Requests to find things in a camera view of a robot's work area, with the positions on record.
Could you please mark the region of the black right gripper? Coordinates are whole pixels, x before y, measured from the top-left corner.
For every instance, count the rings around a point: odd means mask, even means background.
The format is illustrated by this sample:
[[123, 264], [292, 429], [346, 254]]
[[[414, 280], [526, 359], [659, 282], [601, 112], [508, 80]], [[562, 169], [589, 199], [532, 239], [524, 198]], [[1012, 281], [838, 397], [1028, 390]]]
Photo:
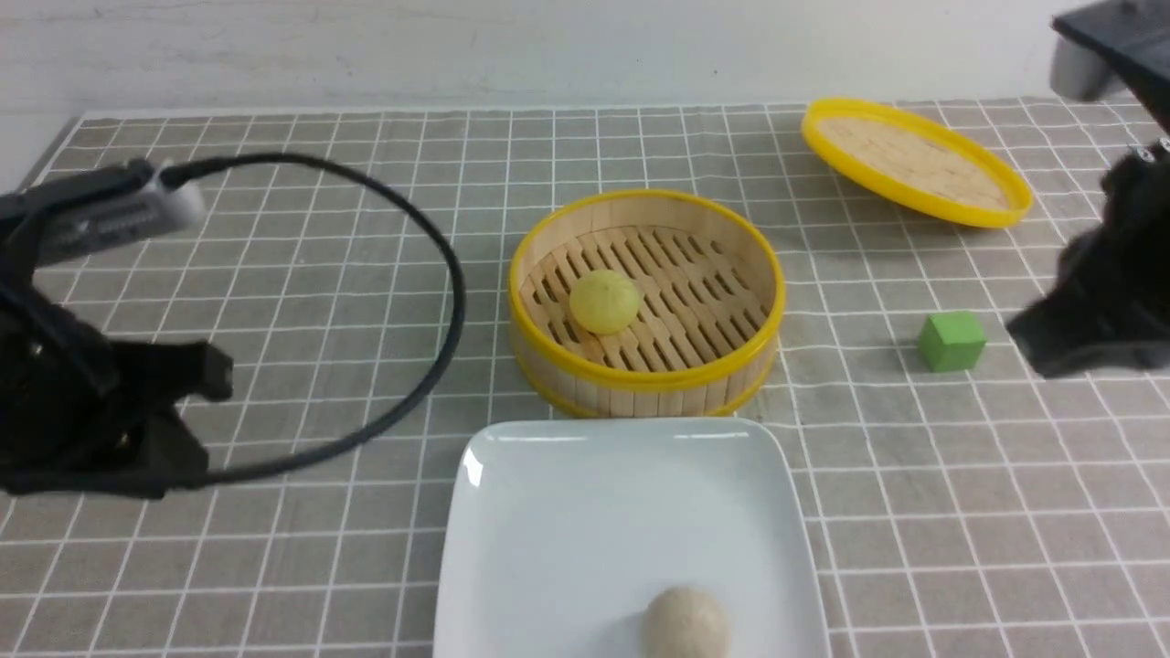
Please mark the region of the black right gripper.
[[1005, 325], [1045, 379], [1169, 362], [1166, 138], [1135, 148], [1101, 179], [1101, 221], [1058, 255], [1057, 283]]

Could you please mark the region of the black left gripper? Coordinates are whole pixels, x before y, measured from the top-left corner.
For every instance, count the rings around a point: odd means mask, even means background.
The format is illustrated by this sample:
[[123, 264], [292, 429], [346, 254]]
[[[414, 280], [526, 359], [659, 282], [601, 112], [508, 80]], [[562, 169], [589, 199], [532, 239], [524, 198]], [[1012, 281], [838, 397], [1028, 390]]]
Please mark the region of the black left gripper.
[[109, 341], [5, 274], [4, 491], [138, 496], [109, 473], [76, 471], [106, 444], [121, 477], [206, 473], [209, 454], [178, 412], [122, 430], [131, 407], [171, 407], [190, 396], [229, 400], [233, 372], [230, 355], [208, 341]]

